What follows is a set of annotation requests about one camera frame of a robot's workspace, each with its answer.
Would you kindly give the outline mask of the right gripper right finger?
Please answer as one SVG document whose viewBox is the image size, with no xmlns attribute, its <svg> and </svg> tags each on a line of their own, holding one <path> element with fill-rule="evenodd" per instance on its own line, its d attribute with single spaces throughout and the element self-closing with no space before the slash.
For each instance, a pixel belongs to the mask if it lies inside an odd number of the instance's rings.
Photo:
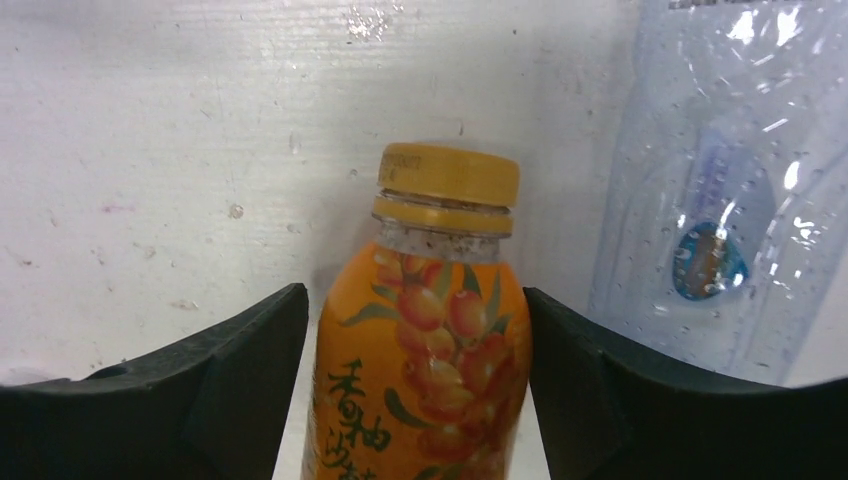
<svg viewBox="0 0 848 480">
<path fill-rule="evenodd" d="M 554 479 L 843 479 L 847 383 L 704 370 L 525 292 L 531 389 Z"/>
</svg>

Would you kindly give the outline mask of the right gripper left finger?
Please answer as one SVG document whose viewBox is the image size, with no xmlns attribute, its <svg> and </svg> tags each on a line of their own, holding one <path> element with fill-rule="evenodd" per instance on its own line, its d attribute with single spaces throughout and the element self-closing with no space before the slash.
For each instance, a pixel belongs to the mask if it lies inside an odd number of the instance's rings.
<svg viewBox="0 0 848 480">
<path fill-rule="evenodd" d="M 1 390 L 5 479 L 269 479 L 308 326 L 293 283 L 81 380 Z"/>
</svg>

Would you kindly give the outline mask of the orange juice bottle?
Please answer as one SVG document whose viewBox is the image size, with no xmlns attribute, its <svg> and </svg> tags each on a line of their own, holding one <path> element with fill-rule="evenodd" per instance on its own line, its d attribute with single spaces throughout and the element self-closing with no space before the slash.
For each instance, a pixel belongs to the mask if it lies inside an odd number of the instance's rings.
<svg viewBox="0 0 848 480">
<path fill-rule="evenodd" d="M 305 479 L 504 479 L 532 361 L 511 219 L 384 191 L 318 322 Z"/>
</svg>

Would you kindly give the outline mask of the small clear water bottle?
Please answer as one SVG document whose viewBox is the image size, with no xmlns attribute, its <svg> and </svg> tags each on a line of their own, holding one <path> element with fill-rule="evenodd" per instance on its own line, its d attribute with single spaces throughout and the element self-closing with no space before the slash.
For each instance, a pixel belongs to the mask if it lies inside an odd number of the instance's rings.
<svg viewBox="0 0 848 480">
<path fill-rule="evenodd" d="M 646 1 L 598 324 L 781 385 L 847 248 L 847 5 Z"/>
</svg>

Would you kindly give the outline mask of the yellow bottle cap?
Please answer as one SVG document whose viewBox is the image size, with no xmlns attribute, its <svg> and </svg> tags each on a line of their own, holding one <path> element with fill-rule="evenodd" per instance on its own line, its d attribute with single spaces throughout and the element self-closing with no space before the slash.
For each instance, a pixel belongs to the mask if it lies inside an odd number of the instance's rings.
<svg viewBox="0 0 848 480">
<path fill-rule="evenodd" d="M 377 185 L 437 199 L 512 208 L 520 167 L 510 159 L 425 143 L 391 143 L 382 153 Z"/>
</svg>

